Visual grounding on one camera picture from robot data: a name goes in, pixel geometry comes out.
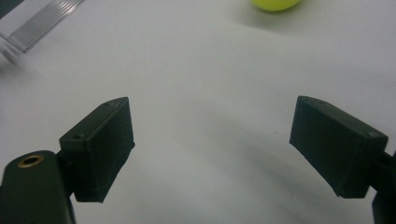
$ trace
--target yellow ball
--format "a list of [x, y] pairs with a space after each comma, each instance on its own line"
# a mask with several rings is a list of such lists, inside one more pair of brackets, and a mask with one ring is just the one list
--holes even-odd
[[294, 7], [300, 0], [251, 0], [251, 3], [266, 11], [281, 11]]

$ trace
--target transparent plastic object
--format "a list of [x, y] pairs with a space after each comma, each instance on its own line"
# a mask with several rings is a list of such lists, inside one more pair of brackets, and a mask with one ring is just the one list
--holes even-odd
[[27, 52], [84, 0], [29, 0], [0, 20], [0, 37]]

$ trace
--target black plastic part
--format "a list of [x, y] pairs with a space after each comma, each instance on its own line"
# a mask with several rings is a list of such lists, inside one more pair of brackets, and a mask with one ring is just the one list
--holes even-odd
[[17, 7], [23, 0], [0, 0], [0, 19], [5, 17], [12, 9]]
[[388, 137], [324, 101], [299, 96], [291, 128], [295, 146], [343, 198], [364, 198], [369, 172]]
[[74, 192], [79, 202], [102, 203], [134, 147], [128, 98], [98, 106], [62, 136], [60, 144], [68, 193]]
[[396, 185], [393, 183], [393, 178], [396, 173], [392, 170], [395, 167], [395, 164], [392, 163], [393, 160], [394, 158], [386, 152], [383, 152], [381, 157], [374, 161], [369, 173], [370, 185], [376, 189], [382, 197], [388, 199], [396, 198]]
[[53, 152], [29, 153], [9, 163], [1, 191], [1, 224], [76, 223]]
[[373, 200], [373, 214], [375, 224], [396, 223], [396, 200], [377, 193]]
[[391, 178], [392, 178], [392, 182], [393, 182], [393, 190], [396, 192], [396, 152], [393, 155], [389, 166], [390, 166], [389, 167], [389, 172], [390, 172], [390, 175], [391, 175]]

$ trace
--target white surface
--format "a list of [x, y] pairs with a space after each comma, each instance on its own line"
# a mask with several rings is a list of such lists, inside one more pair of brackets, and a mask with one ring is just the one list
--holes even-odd
[[396, 139], [396, 3], [92, 1], [23, 57], [2, 63], [0, 165], [128, 96], [136, 147], [103, 204], [78, 223], [373, 223], [289, 145], [298, 95]]

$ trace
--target tennis ball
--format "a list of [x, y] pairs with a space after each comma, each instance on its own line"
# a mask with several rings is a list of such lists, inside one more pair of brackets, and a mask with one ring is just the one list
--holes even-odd
[[251, 3], [266, 11], [281, 11], [294, 7], [300, 0], [251, 0]]

